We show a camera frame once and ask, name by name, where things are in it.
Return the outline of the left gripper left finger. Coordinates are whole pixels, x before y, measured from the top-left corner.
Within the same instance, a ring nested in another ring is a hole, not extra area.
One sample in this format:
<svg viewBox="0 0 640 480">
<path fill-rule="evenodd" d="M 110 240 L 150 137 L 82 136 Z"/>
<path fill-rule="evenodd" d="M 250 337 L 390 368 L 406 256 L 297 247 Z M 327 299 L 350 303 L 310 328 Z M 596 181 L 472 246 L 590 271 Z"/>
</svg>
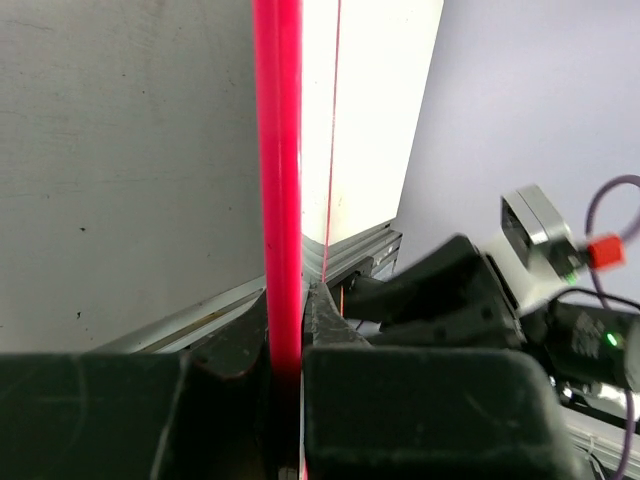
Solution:
<svg viewBox="0 0 640 480">
<path fill-rule="evenodd" d="M 5 479 L 273 479 L 266 301 L 189 350 L 5 354 Z"/>
</svg>

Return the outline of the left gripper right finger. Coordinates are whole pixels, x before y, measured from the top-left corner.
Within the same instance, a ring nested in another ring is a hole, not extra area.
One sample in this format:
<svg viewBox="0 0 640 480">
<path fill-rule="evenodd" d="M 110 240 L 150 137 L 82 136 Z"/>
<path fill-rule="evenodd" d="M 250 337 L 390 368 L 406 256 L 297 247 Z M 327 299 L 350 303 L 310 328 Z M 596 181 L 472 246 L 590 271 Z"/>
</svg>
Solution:
<svg viewBox="0 0 640 480">
<path fill-rule="evenodd" d="M 540 365 L 510 350 L 374 347 L 313 285 L 304 313 L 311 479 L 581 479 Z"/>
</svg>

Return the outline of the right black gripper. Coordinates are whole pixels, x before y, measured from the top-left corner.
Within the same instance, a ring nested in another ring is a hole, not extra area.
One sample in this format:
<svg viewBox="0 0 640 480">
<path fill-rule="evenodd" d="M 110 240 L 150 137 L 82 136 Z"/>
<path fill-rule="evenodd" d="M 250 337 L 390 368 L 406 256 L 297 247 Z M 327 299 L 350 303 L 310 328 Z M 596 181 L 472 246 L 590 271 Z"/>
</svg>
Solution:
<svg viewBox="0 0 640 480">
<path fill-rule="evenodd" d="M 557 380 L 639 391 L 639 304 L 577 287 L 546 260 L 455 235 L 404 272 L 356 277 L 344 314 L 380 326 L 376 346 L 518 349 Z"/>
</svg>

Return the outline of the pink framed whiteboard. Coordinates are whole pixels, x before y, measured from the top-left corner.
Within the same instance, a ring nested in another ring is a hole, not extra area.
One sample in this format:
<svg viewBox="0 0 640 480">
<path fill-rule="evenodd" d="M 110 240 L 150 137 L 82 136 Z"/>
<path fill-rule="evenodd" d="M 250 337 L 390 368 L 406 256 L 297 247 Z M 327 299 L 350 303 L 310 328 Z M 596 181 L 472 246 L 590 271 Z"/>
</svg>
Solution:
<svg viewBox="0 0 640 480">
<path fill-rule="evenodd" d="M 266 301 L 302 465 L 305 1 L 1 5 L 1 358 L 189 350 Z"/>
</svg>

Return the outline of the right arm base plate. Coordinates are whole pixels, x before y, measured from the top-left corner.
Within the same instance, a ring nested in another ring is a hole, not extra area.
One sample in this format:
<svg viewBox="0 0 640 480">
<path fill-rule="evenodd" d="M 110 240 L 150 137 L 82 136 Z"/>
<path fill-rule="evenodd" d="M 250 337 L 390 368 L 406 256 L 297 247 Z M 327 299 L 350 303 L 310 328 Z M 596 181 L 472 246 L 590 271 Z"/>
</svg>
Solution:
<svg viewBox="0 0 640 480">
<path fill-rule="evenodd" d="M 341 290 L 348 292 L 358 277 L 370 277 L 374 266 L 374 258 L 366 256 L 327 280 L 331 294 L 339 294 Z"/>
</svg>

